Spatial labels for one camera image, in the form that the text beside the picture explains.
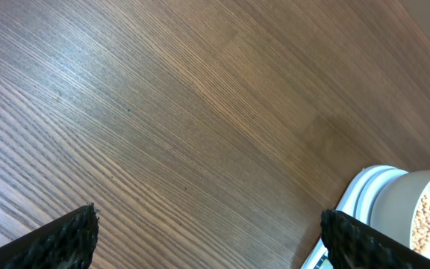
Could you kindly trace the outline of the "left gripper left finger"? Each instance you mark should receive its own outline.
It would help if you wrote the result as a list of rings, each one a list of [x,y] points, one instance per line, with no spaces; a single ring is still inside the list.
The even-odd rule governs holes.
[[[88,268],[98,242],[92,203],[0,247],[0,268]]]

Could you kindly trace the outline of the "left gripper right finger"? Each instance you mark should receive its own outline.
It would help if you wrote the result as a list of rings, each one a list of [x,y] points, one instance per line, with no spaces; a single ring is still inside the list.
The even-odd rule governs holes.
[[[323,211],[320,226],[334,269],[430,269],[430,259],[342,211]]]

